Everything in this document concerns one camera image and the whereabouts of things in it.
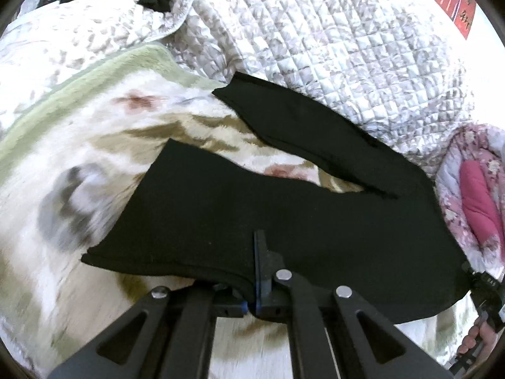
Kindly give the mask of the person's right hand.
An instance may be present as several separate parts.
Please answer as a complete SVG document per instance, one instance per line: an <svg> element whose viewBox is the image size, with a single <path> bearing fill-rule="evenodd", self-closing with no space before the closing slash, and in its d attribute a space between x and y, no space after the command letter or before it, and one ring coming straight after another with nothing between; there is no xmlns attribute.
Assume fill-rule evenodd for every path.
<svg viewBox="0 0 505 379"><path fill-rule="evenodd" d="M467 335L457 349L457 353L464 354L474 348L477 345L478 337L482 339L484 344L478 359L486 360L496 346L498 334L481 316L475 320L474 325L468 330Z"/></svg>

